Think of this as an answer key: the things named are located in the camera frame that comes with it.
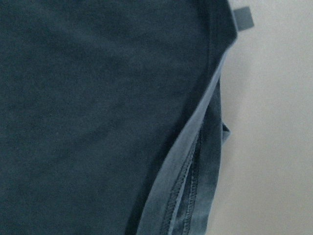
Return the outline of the black printed t-shirt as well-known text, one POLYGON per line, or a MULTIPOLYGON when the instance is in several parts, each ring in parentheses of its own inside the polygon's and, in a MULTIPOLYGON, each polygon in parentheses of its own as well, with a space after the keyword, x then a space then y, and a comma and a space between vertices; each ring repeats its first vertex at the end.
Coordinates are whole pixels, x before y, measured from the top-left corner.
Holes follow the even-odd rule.
POLYGON ((226 0, 1 1, 1 234, 205 234, 253 26, 226 0))

